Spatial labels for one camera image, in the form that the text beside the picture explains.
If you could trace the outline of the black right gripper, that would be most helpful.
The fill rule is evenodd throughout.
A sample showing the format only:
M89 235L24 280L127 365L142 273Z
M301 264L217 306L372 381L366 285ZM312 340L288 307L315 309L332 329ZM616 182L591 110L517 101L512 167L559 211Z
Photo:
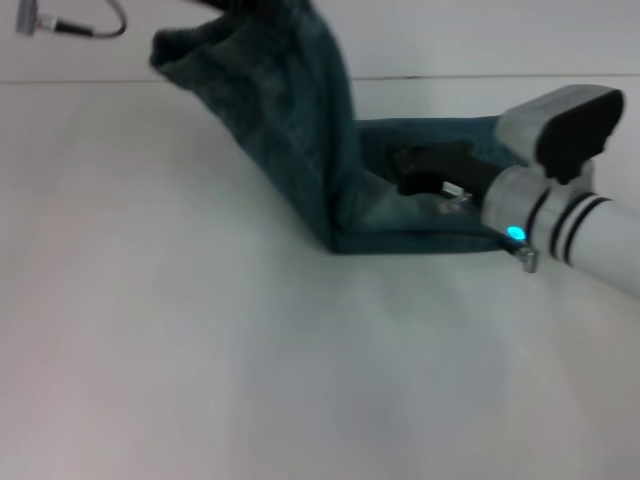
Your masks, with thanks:
M466 142L445 143L438 161L440 176L474 199L484 199L502 167L477 158ZM401 196L439 194L443 181L434 167L434 147L404 146L391 153L395 185Z

